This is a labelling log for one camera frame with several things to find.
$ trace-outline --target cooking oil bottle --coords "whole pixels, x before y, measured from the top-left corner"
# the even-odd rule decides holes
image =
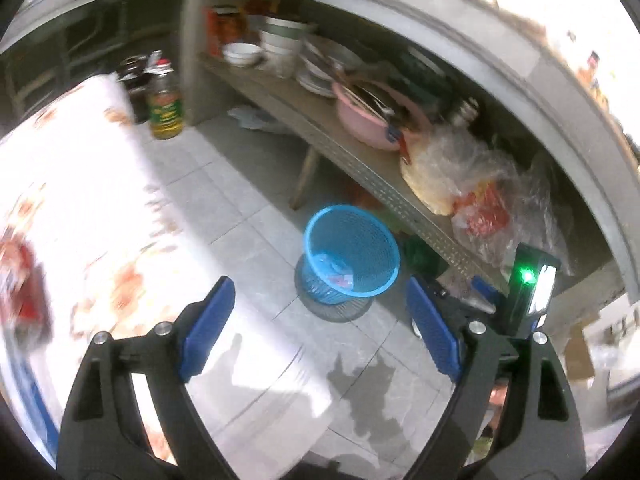
[[[149,125],[156,139],[171,139],[182,131],[182,99],[174,69],[160,59],[150,70]]]

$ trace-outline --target wooden leg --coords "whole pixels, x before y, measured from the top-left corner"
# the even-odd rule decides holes
[[[289,200],[289,207],[294,211],[302,206],[306,192],[308,191],[311,183],[313,182],[318,164],[320,162],[320,153],[313,146],[309,145],[306,150],[305,161],[302,164],[302,170],[298,177],[298,183],[296,184],[296,190],[293,192],[293,196]]]

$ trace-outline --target wooden shelf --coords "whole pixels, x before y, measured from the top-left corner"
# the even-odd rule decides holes
[[[464,276],[482,276],[506,291],[500,271],[457,243],[451,220],[431,213],[413,194],[402,179],[398,154],[375,150],[356,140],[338,120],[333,100],[311,94],[293,79],[229,67],[207,54],[200,54],[199,61],[356,180]]]

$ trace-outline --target green led light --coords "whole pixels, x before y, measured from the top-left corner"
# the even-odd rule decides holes
[[[535,283],[536,282],[536,274],[531,269],[522,269],[520,271],[520,276],[522,277],[523,283]]]

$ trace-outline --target blue trash can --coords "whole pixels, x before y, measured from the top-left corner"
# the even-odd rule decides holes
[[[302,284],[324,304],[370,298],[398,277],[400,253],[389,229],[350,205],[322,209],[305,229]]]

